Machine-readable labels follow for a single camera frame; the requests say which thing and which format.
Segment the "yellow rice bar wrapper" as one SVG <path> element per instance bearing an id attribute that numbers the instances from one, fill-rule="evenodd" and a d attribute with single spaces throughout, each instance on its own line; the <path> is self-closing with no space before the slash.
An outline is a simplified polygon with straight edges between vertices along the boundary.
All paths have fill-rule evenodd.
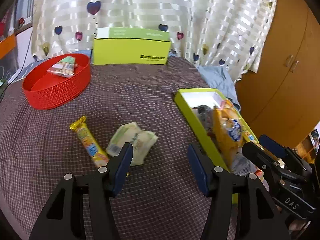
<path id="1" fill-rule="evenodd" d="M 70 124 L 69 128 L 76 133 L 97 168 L 108 164 L 110 159 L 88 129 L 86 116 L 82 116 L 80 119 Z"/>

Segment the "yellow blue biscuit bag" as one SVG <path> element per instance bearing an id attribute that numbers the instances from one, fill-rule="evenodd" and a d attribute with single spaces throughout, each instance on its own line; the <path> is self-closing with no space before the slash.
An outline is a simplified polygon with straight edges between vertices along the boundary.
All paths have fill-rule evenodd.
<path id="1" fill-rule="evenodd" d="M 220 107 L 215 106 L 212 112 L 212 131 L 217 148 L 229 169 L 238 149 L 243 145 L 242 125 L 238 111 L 229 100 L 223 100 Z"/>

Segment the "cream green snack packet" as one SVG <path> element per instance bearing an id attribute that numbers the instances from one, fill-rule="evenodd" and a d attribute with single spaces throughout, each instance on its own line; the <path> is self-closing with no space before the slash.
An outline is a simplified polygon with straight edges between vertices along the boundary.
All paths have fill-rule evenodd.
<path id="1" fill-rule="evenodd" d="M 142 130 L 135 122 L 131 122 L 117 129 L 106 148 L 106 153 L 115 157 L 120 153 L 124 144 L 129 142 L 133 147 L 133 157 L 130 166 L 143 165 L 150 148 L 152 148 L 157 140 L 158 137 L 155 133 Z"/>

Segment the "white orange snack bag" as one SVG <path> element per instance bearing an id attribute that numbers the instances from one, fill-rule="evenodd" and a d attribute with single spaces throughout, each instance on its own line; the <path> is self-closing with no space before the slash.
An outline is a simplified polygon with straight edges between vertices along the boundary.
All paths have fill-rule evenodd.
<path id="1" fill-rule="evenodd" d="M 243 154 L 240 152 L 238 152 L 233 159 L 231 165 L 231 173 L 244 177 L 247 176 L 249 173 L 254 173 L 259 177 L 263 175 L 263 172 L 246 157 L 244 157 Z"/>

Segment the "wooden wardrobe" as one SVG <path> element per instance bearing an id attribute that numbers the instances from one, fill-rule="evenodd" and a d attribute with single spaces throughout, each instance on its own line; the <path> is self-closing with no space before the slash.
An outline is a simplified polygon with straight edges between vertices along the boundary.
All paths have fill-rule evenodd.
<path id="1" fill-rule="evenodd" d="M 319 22 L 304 0 L 277 0 L 259 69 L 236 92 L 256 136 L 293 148 L 319 123 Z"/>

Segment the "green open snack box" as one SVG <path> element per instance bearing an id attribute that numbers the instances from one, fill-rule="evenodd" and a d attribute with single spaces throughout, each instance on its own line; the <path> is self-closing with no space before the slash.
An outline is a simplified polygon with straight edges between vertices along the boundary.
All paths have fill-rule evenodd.
<path id="1" fill-rule="evenodd" d="M 199 189 L 205 195 L 208 195 L 210 191 L 211 179 L 213 177 L 211 173 L 229 172 L 230 169 L 227 167 L 217 148 L 215 135 L 213 132 L 209 133 L 204 129 L 197 116 L 193 113 L 192 108 L 206 105 L 213 110 L 215 106 L 220 107 L 223 100 L 229 99 L 227 99 L 218 89 L 212 88 L 179 89 L 174 96 L 174 102 L 187 120 L 204 150 L 204 155 L 202 155 L 201 153 L 196 153 L 195 147 L 190 147 L 187 156 L 192 171 L 195 174 Z M 253 142 L 256 145 L 259 145 L 257 137 L 242 118 L 239 111 L 238 116 L 242 125 L 243 144 L 246 142 Z"/>

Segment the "dark printed snack packet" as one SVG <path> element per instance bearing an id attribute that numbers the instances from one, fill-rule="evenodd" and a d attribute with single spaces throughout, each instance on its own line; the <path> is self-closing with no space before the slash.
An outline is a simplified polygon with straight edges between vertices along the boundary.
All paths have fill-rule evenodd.
<path id="1" fill-rule="evenodd" d="M 204 129 L 211 133 L 213 131 L 213 110 L 206 105 L 193 107 L 192 110 Z"/>

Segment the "blue grey garment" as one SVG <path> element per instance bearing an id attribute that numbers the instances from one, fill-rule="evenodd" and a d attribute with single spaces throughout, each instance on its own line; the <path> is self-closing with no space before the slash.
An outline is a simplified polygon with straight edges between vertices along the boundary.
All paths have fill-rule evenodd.
<path id="1" fill-rule="evenodd" d="M 241 110 L 235 90 L 235 85 L 227 69 L 223 66 L 198 66 L 201 77 L 210 88 L 218 89 L 226 98 L 231 100 L 237 110 Z"/>

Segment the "red woven plastic basket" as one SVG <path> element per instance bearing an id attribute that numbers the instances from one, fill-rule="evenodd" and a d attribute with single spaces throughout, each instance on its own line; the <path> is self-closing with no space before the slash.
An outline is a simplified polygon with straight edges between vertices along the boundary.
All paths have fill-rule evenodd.
<path id="1" fill-rule="evenodd" d="M 79 96 L 91 79 L 89 56 L 71 54 L 78 65 L 72 77 L 50 74 L 48 69 L 67 55 L 50 58 L 29 72 L 22 83 L 22 90 L 31 107 L 39 110 L 53 109 Z"/>

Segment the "checkered dark bed cloth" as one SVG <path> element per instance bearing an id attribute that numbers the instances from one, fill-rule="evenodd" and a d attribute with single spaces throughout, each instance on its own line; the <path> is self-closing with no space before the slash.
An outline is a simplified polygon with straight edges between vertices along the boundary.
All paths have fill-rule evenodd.
<path id="1" fill-rule="evenodd" d="M 75 99 L 40 111 L 29 105 L 22 82 L 1 101 L 1 211 L 28 239 L 44 204 L 67 173 L 84 175 L 93 161 L 69 126 L 82 116 L 101 147 L 135 122 L 158 140 L 142 166 L 131 168 L 111 200 L 122 239 L 199 239 L 210 200 L 198 189 L 187 159 L 196 137 L 173 101 L 181 88 L 209 88 L 197 68 L 171 57 L 166 65 L 91 68 L 91 81 Z"/>

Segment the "peanut snack bag in basket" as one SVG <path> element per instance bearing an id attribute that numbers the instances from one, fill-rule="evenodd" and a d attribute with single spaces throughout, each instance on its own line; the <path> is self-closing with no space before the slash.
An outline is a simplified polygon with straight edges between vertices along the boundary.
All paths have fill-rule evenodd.
<path id="1" fill-rule="evenodd" d="M 75 57 L 67 56 L 52 65 L 47 72 L 57 76 L 70 78 L 75 74 L 76 66 Z"/>

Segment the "heart pattern curtain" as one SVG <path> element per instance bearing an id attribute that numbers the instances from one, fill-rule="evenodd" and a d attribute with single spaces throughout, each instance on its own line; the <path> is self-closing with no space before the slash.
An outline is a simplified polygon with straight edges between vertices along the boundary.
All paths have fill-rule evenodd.
<path id="1" fill-rule="evenodd" d="M 34 0 L 31 53 L 45 59 L 91 49 L 99 27 L 169 33 L 195 66 L 221 65 L 233 81 L 257 72 L 277 0 Z"/>

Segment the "green box lid upright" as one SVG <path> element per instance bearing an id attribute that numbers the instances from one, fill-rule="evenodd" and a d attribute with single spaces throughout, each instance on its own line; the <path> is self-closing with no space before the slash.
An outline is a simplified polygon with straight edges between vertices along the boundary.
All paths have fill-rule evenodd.
<path id="1" fill-rule="evenodd" d="M 166 64 L 170 47 L 166 31 L 101 27 L 93 41 L 93 63 Z"/>

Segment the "orange storage bin lid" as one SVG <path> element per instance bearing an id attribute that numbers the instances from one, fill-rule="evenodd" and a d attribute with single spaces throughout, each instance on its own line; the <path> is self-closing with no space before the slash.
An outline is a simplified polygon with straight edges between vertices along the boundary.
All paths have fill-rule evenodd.
<path id="1" fill-rule="evenodd" d="M 0 59 L 5 57 L 16 47 L 16 36 L 14 34 L 8 36 L 0 42 Z"/>

